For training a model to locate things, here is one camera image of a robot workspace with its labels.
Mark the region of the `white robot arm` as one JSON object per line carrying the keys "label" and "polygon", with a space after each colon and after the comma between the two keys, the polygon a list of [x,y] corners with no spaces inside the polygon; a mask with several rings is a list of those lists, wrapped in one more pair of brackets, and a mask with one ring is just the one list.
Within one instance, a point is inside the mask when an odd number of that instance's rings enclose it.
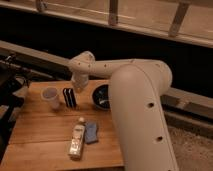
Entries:
{"label": "white robot arm", "polygon": [[75,90],[90,76],[107,78],[108,97],[125,171],[179,171],[161,96],[171,87],[172,72],[160,60],[97,61],[85,51],[68,61]]}

